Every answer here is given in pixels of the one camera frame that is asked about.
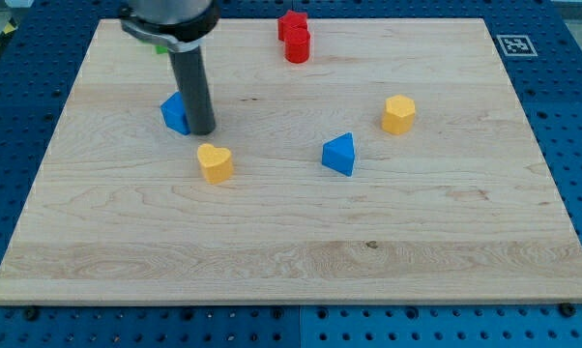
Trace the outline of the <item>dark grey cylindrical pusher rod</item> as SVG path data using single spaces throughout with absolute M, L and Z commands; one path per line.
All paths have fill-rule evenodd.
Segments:
M 169 53 L 191 133 L 207 135 L 217 126 L 201 49 Z

